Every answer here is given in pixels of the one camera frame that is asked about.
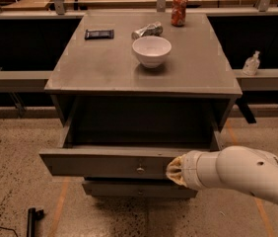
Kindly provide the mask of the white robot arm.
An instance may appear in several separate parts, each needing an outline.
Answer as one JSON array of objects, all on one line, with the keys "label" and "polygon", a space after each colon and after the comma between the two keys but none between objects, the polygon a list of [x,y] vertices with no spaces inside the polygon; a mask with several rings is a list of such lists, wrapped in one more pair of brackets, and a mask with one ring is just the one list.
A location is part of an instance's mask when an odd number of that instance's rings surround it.
[{"label": "white robot arm", "polygon": [[192,190],[235,190],[278,205],[278,157],[263,150],[230,146],[190,151],[174,158],[166,175]]}]

